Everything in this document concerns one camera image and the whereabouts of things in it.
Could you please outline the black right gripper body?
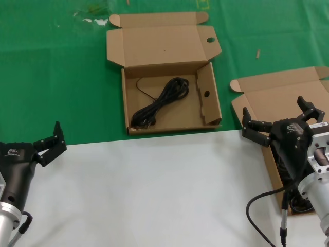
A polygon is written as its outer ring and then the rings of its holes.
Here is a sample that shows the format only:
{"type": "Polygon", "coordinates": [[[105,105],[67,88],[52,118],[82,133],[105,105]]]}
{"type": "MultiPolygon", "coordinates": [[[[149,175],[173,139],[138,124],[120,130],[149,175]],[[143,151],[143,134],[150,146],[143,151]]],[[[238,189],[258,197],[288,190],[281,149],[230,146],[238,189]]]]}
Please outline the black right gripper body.
{"type": "Polygon", "coordinates": [[[308,123],[296,119],[283,119],[272,124],[271,145],[285,165],[290,177],[301,181],[310,174],[307,150],[310,137],[304,134],[308,123]]]}

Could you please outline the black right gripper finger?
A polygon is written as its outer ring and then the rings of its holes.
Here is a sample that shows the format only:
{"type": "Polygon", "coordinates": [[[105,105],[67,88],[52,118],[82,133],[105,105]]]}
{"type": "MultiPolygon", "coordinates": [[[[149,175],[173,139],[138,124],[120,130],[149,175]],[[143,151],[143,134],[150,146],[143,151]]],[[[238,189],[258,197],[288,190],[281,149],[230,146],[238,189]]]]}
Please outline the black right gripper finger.
{"type": "Polygon", "coordinates": [[[242,137],[245,137],[263,147],[269,147],[272,140],[264,133],[270,133],[271,128],[272,123],[252,120],[248,109],[246,107],[243,108],[242,137]]]}
{"type": "Polygon", "coordinates": [[[316,123],[323,122],[325,113],[316,108],[313,103],[305,101],[302,96],[299,96],[297,99],[297,104],[302,111],[302,114],[297,117],[298,120],[307,122],[313,118],[316,120],[316,123]]]}

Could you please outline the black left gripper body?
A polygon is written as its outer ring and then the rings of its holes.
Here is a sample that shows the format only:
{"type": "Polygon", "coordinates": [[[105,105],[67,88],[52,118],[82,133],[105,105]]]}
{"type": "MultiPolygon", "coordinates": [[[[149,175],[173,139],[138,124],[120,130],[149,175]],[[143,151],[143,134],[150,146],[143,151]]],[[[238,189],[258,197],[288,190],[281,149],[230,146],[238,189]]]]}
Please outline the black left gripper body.
{"type": "Polygon", "coordinates": [[[36,155],[31,143],[1,143],[1,175],[6,182],[2,202],[17,209],[25,207],[35,174],[36,155]]]}

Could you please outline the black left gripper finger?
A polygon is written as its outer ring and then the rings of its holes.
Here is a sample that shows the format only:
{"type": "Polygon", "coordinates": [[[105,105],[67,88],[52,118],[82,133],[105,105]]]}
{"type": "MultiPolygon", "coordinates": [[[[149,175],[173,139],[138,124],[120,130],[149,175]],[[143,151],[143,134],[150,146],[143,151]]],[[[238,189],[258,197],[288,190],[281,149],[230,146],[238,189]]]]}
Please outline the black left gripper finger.
{"type": "Polygon", "coordinates": [[[67,146],[60,122],[56,121],[53,136],[34,142],[33,147],[37,152],[34,156],[34,160],[43,167],[50,164],[53,160],[65,152],[67,150],[67,146]]]}

